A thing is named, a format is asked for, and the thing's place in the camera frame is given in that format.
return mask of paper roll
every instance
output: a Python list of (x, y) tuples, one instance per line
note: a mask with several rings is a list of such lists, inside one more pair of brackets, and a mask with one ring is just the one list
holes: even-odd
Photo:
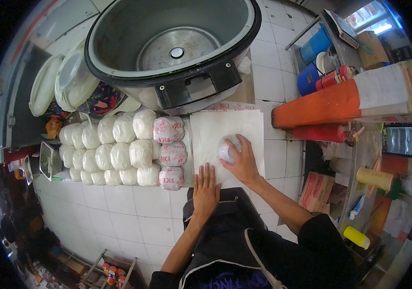
[(344, 237), (354, 242), (355, 245), (364, 248), (365, 250), (368, 249), (370, 246), (370, 239), (367, 236), (360, 233), (356, 229), (348, 226), (343, 233)]
[(359, 183), (369, 184), (385, 191), (390, 190), (393, 177), (390, 173), (365, 169), (364, 167), (359, 168), (356, 175)]

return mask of right hand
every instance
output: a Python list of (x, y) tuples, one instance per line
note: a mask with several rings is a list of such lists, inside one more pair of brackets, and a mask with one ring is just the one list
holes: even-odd
[(249, 187), (256, 182), (261, 176), (257, 171), (256, 160), (253, 154), (251, 142), (242, 135), (236, 135), (241, 142), (242, 151), (238, 152), (235, 145), (228, 139), (225, 143), (229, 146), (235, 158), (235, 164), (231, 165), (224, 159), (219, 159), (220, 163), (229, 170), (240, 182)]

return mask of white plastic lid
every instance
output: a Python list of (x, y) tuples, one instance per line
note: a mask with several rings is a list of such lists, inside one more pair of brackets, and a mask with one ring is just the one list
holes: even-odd
[(38, 117), (43, 115), (55, 97), (55, 76), (63, 61), (62, 54), (47, 59), (42, 65), (31, 88), (30, 107), (31, 114)]

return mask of left hand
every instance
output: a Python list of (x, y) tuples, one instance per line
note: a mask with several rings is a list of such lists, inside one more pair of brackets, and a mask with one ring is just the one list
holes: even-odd
[(209, 217), (214, 213), (219, 203), (219, 194), (222, 184), (216, 185), (216, 170), (214, 165), (209, 167), (200, 166), (198, 174), (195, 175), (193, 188), (193, 216), (202, 224), (205, 224)]

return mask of plastic bag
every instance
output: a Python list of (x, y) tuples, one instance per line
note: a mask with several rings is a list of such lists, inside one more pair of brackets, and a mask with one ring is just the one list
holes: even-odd
[(95, 150), (95, 161), (101, 170), (113, 170), (114, 167), (111, 164), (111, 157), (110, 157), (110, 152), (111, 149), (113, 148), (112, 144), (104, 144), (100, 145), (96, 150)]
[(70, 169), (70, 176), (73, 182), (81, 182), (81, 172), (75, 169)]
[(176, 123), (168, 117), (155, 119), (153, 124), (153, 139), (159, 143), (171, 143), (174, 141), (177, 131)]
[(149, 140), (136, 140), (129, 147), (131, 165), (136, 168), (149, 168), (153, 155), (153, 145)]
[(106, 185), (105, 181), (105, 171), (98, 171), (91, 173), (90, 176), (92, 177), (92, 182), (94, 185)]
[(86, 184), (86, 185), (94, 184), (94, 181), (92, 181), (92, 176), (90, 175), (90, 172), (88, 171), (81, 171), (81, 180), (83, 184)]
[(83, 130), (89, 122), (85, 121), (81, 125), (76, 125), (71, 132), (71, 139), (73, 140), (73, 145), (76, 149), (86, 148), (83, 144)]
[(159, 159), (159, 149), (161, 148), (161, 143), (156, 142), (153, 139), (151, 139), (150, 142), (153, 145), (151, 159)]
[(100, 120), (97, 126), (98, 140), (102, 144), (113, 143), (115, 138), (113, 137), (113, 125), (115, 124), (115, 118), (113, 116), (104, 117)]
[(148, 168), (137, 169), (137, 183), (144, 187), (159, 186), (159, 171), (161, 167), (158, 164), (151, 164)]
[(79, 124), (68, 124), (60, 130), (59, 139), (61, 143), (67, 144), (69, 146), (74, 146), (71, 135), (73, 133), (73, 128), (77, 125)]
[(83, 171), (83, 157), (86, 153), (86, 150), (83, 148), (77, 149), (73, 153), (73, 167), (77, 171)]
[(129, 156), (129, 145), (124, 142), (115, 144), (110, 151), (110, 160), (113, 168), (117, 171), (130, 169), (131, 157)]
[(123, 114), (115, 120), (115, 124), (113, 125), (113, 137), (116, 142), (129, 143), (135, 139), (132, 121), (132, 117), (126, 114)]
[(117, 185), (122, 185), (121, 178), (119, 177), (119, 172), (116, 170), (105, 171), (105, 182), (107, 185), (115, 187)]
[(159, 150), (159, 160), (163, 165), (180, 166), (187, 160), (188, 154), (183, 142), (163, 144)]
[(150, 109), (144, 109), (135, 114), (132, 126), (138, 139), (150, 140), (153, 138), (155, 119), (156, 113)]
[(83, 155), (83, 168), (90, 173), (100, 170), (95, 161), (95, 151), (94, 149), (88, 149)]
[(125, 185), (134, 185), (137, 183), (137, 168), (131, 167), (125, 171), (119, 171), (121, 182)]
[(87, 149), (94, 149), (100, 146), (96, 124), (88, 124), (84, 127), (83, 144)]
[(180, 190), (184, 181), (183, 169), (179, 166), (165, 166), (159, 173), (159, 185), (165, 190)]
[(73, 153), (76, 150), (74, 146), (62, 144), (59, 148), (60, 159), (63, 160), (63, 165), (67, 168), (74, 168)]
[(241, 142), (235, 135), (226, 135), (223, 136), (217, 144), (217, 156), (220, 159), (223, 159), (229, 164), (233, 165), (235, 163), (235, 158), (233, 157), (233, 153), (230, 150), (229, 145), (226, 144), (224, 139), (231, 141), (239, 152), (241, 152), (242, 150)]

